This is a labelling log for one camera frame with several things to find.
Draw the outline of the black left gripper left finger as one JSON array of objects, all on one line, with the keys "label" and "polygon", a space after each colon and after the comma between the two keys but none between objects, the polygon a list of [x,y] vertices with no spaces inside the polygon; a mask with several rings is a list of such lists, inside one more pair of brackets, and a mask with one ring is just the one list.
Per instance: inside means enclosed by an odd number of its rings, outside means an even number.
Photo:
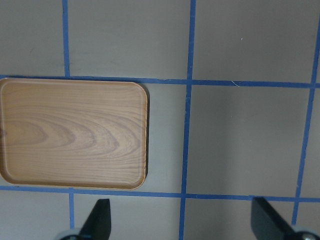
[{"label": "black left gripper left finger", "polygon": [[81,240],[108,240],[111,235],[109,199],[99,199],[79,231]]}]

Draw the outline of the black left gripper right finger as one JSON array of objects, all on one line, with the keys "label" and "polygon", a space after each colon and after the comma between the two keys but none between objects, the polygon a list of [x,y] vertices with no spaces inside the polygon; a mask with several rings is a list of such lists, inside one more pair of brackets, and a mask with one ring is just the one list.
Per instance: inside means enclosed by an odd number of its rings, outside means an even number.
[{"label": "black left gripper right finger", "polygon": [[296,234],[264,197],[252,199],[250,226],[257,240],[291,240]]}]

